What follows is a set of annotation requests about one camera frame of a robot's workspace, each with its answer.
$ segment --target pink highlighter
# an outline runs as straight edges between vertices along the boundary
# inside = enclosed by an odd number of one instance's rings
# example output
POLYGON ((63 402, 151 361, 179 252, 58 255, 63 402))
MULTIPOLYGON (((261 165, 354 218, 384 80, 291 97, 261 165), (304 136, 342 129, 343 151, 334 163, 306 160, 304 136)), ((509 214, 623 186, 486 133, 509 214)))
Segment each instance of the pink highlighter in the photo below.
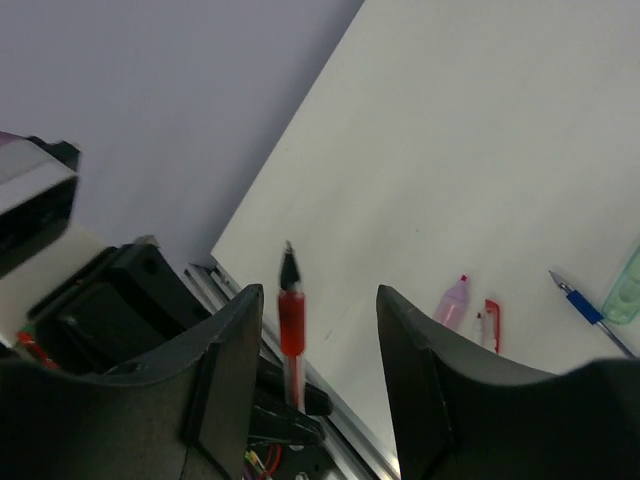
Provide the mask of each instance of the pink highlighter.
POLYGON ((451 330, 456 330, 464 317, 467 305, 469 305, 467 276, 463 275, 458 283, 442 296, 433 319, 451 330))

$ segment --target red wire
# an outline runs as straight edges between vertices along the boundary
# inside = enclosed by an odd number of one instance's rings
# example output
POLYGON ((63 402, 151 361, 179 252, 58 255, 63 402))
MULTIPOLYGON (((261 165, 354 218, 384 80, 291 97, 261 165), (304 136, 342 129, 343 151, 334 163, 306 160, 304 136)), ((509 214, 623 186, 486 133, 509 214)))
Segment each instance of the red wire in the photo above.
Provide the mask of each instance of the red wire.
POLYGON ((33 335, 29 332, 20 331, 16 336, 18 337, 18 341, 27 349, 27 351, 40 360, 40 362, 45 366, 49 368, 60 368, 57 363, 49 358, 47 352, 45 352, 42 347, 36 343, 33 335))
POLYGON ((276 445, 276 460, 275 462, 273 462, 273 466, 269 469, 269 476, 272 476, 276 469, 278 468, 278 465, 280 465, 280 457, 282 456, 282 447, 280 445, 276 445))
POLYGON ((265 471, 260 475, 260 479, 265 479, 267 476, 272 476, 275 471, 278 469, 278 465, 280 465, 280 458, 282 456, 282 447, 280 445, 271 445, 269 447, 269 453, 267 454, 267 461, 264 463, 265 471), (273 462, 273 465, 269 467, 269 462, 271 461, 271 456, 273 451, 276 451, 276 459, 273 462))

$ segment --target blue pen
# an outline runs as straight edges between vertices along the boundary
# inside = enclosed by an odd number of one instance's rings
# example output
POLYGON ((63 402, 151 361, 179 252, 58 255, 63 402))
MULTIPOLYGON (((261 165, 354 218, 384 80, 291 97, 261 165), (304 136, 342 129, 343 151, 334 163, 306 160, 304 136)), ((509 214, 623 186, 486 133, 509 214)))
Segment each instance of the blue pen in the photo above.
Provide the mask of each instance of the blue pen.
POLYGON ((593 305, 589 303, 589 300, 584 298, 584 296, 579 291, 568 284, 567 281, 560 275, 552 272, 551 270, 549 270, 549 273, 551 274, 551 278, 553 278, 553 281, 556 282, 558 288, 567 294, 567 300, 571 302, 571 305, 573 305, 575 309, 580 312, 580 314, 587 320, 587 322, 589 322, 591 325, 597 325, 598 327, 600 327, 600 330, 606 333, 607 337, 609 337, 611 341, 615 343, 627 357, 636 358, 633 352, 629 350, 624 343, 622 343, 622 340, 620 340, 616 336, 616 334, 609 330, 609 327, 604 324, 604 322, 602 321, 604 320, 604 317, 598 310, 596 310, 593 305))

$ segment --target purple wall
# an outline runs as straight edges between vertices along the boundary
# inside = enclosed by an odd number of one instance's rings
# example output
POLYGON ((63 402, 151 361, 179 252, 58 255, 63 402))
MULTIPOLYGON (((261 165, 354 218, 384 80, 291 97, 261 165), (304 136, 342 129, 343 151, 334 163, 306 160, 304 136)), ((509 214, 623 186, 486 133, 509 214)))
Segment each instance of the purple wall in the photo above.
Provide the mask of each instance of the purple wall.
POLYGON ((77 142, 76 219, 205 257, 362 0, 9 1, 0 130, 77 142))

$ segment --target white surface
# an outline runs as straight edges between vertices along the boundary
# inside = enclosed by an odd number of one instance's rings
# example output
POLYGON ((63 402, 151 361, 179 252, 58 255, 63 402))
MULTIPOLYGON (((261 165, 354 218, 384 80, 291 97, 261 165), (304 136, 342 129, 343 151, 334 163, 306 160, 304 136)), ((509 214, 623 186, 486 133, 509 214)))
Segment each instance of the white surface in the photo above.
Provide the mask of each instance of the white surface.
POLYGON ((547 269, 600 305, 636 245, 639 52, 637 0, 368 0, 212 253, 274 319, 292 241, 307 358, 391 448, 380 283, 432 313, 468 274, 526 365, 620 356, 547 269))

